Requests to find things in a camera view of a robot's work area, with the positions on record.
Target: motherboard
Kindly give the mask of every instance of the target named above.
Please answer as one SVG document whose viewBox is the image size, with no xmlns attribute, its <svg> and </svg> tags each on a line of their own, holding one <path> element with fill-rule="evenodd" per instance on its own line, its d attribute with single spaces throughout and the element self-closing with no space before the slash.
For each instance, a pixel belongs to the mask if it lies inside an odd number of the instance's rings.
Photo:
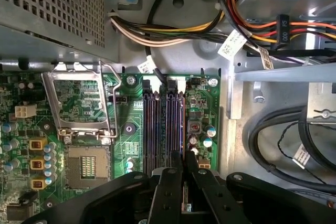
<svg viewBox="0 0 336 224">
<path fill-rule="evenodd" d="M 114 135 L 99 138 L 60 129 L 41 73 L 0 74 L 0 223 L 21 223 L 132 171 L 151 176 L 170 166 L 170 151 L 191 150 L 199 167 L 217 169 L 219 76 L 168 76 L 166 85 L 150 74 L 119 77 L 114 90 L 115 75 L 102 76 L 106 113 L 96 81 L 54 80 L 58 122 L 76 129 L 108 117 Z"/>
</svg>

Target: ram slot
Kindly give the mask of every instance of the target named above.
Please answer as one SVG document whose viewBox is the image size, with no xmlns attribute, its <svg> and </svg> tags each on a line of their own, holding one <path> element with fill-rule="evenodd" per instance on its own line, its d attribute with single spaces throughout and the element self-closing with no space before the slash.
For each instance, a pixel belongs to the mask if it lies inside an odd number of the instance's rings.
<svg viewBox="0 0 336 224">
<path fill-rule="evenodd" d="M 149 176 L 160 166 L 160 103 L 158 93 L 143 94 L 143 172 Z"/>
<path fill-rule="evenodd" d="M 170 152 L 180 148 L 180 102 L 177 94 L 166 98 L 166 166 L 170 166 Z"/>
</svg>

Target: white label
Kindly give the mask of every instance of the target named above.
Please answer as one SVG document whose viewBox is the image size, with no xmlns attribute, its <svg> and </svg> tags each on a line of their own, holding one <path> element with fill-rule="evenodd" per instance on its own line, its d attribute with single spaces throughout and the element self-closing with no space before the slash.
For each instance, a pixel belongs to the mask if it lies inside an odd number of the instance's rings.
<svg viewBox="0 0 336 224">
<path fill-rule="evenodd" d="M 156 68 L 156 65 L 151 55 L 147 56 L 147 61 L 138 65 L 138 69 L 140 73 L 153 73 L 155 68 Z"/>
<path fill-rule="evenodd" d="M 233 30 L 218 50 L 218 54 L 232 61 L 233 57 L 242 49 L 246 41 L 240 32 Z"/>
<path fill-rule="evenodd" d="M 262 47 L 258 47 L 258 49 L 264 69 L 274 69 L 273 62 L 271 61 L 268 50 Z"/>
<path fill-rule="evenodd" d="M 308 162 L 310 158 L 309 153 L 306 151 L 305 147 L 303 144 L 300 145 L 299 149 L 296 151 L 293 161 L 300 166 L 302 169 L 305 168 L 306 163 Z"/>
</svg>

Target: cpu socket lever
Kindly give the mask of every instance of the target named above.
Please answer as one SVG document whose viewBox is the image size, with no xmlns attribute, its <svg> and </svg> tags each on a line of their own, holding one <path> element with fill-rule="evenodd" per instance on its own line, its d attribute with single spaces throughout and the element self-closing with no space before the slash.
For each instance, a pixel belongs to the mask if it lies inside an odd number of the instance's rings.
<svg viewBox="0 0 336 224">
<path fill-rule="evenodd" d="M 110 122 L 109 111 L 106 100 L 106 89 L 104 87 L 102 68 L 107 67 L 116 77 L 117 84 L 109 89 L 113 94 L 113 112 L 114 122 Z M 118 137 L 118 120 L 116 108 L 116 90 L 121 85 L 121 79 L 113 67 L 102 61 L 99 61 L 97 72 L 88 69 L 84 65 L 75 62 L 67 65 L 60 62 L 52 72 L 42 73 L 42 80 L 49 100 L 51 112 L 55 121 L 55 126 L 58 131 L 59 140 L 71 143 L 72 139 L 77 136 L 93 135 L 97 140 L 101 141 L 104 145 L 109 145 L 113 142 L 114 138 Z M 99 93 L 99 108 L 105 114 L 105 120 L 102 122 L 69 122 L 61 118 L 60 111 L 62 103 L 58 100 L 55 81 L 96 81 Z"/>
</svg>

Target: orange wire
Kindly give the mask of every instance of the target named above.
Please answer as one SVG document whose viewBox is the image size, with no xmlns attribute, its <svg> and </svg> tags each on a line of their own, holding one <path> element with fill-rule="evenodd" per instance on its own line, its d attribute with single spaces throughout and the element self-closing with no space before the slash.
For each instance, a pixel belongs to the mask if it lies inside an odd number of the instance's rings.
<svg viewBox="0 0 336 224">
<path fill-rule="evenodd" d="M 232 8 L 233 8 L 233 11 L 234 13 L 236 14 L 236 16 L 238 17 L 238 19 L 247 27 L 250 27 L 250 28 L 265 28 L 265 27 L 269 27 L 269 26 L 272 26 L 272 25 L 275 25 L 277 22 L 276 21 L 273 21 L 271 23 L 267 23 L 267 24 L 264 24 L 264 25 L 252 25 L 248 22 L 246 22 L 239 14 L 238 10 L 237 10 L 237 7 L 236 7 L 236 1 L 235 0 L 231 0 L 232 1 Z M 314 26 L 321 26 L 321 27 L 328 27 L 328 28 L 331 28 L 331 29 L 334 29 L 336 30 L 336 26 L 333 26 L 333 25 L 330 25 L 330 24 L 326 24 L 326 23 L 310 23 L 310 22 L 291 22 L 290 23 L 291 25 L 293 26 L 309 26 L 309 27 L 314 27 Z"/>
<path fill-rule="evenodd" d="M 233 10 L 234 10 L 234 13 L 236 14 L 236 16 L 238 17 L 238 19 L 247 27 L 250 27 L 250 28 L 265 28 L 265 27 L 269 27 L 269 26 L 273 26 L 275 25 L 277 22 L 276 21 L 273 21 L 271 23 L 267 23 L 267 24 L 263 24 L 263 25 L 252 25 L 248 22 L 246 22 L 239 14 L 237 8 L 236 8 L 236 0 L 231 0 L 232 2 L 232 7 L 233 7 Z"/>
</svg>

